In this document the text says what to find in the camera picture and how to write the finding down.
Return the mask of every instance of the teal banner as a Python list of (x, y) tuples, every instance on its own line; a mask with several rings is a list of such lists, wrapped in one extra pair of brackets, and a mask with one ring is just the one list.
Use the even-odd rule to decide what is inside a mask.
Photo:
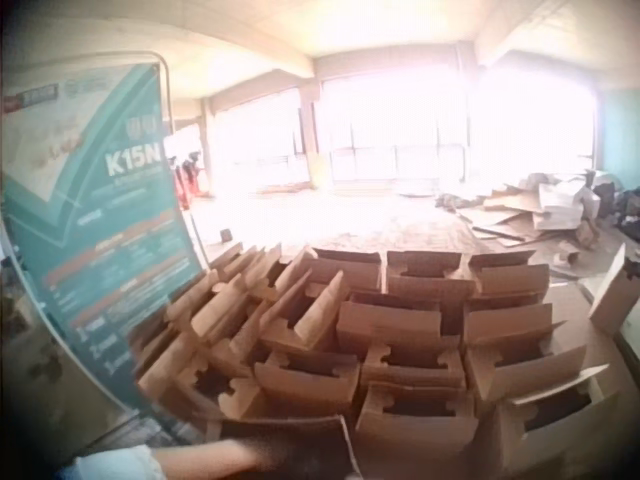
[(158, 66), (5, 87), (2, 215), (54, 328), (114, 396), (144, 406), (131, 329), (201, 272), (163, 147)]

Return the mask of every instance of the ceiling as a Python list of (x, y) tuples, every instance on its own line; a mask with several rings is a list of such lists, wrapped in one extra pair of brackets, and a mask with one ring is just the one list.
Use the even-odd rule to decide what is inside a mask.
[(640, 70), (638, 0), (56, 0), (16, 17), (2, 61), (153, 50), (169, 64), (172, 97), (196, 99), (274, 69), (311, 76), (312, 60), (332, 53), (474, 41), (521, 5), (550, 7), (521, 19), (510, 50)]

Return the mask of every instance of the banner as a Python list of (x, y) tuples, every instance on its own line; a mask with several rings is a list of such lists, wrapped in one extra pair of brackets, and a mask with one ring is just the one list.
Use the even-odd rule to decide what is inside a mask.
[(16, 257), (84, 366), (142, 406), (127, 334), (201, 271), (164, 154), (158, 67), (4, 94), (2, 214)]

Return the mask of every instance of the large window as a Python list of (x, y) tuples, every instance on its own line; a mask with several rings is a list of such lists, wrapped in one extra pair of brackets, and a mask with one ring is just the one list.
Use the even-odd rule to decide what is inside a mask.
[(455, 71), (402, 70), (327, 81), (317, 110), (333, 179), (461, 179), (465, 93)]
[(480, 82), (472, 124), (472, 176), (577, 173), (593, 166), (593, 92), (540, 72), (497, 70)]
[(255, 190), (309, 181), (297, 89), (216, 114), (214, 132), (225, 187)]

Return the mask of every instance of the sleeve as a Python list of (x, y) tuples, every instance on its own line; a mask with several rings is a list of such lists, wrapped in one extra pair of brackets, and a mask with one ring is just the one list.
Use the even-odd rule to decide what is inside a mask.
[(146, 445), (79, 457), (58, 480), (167, 480)]

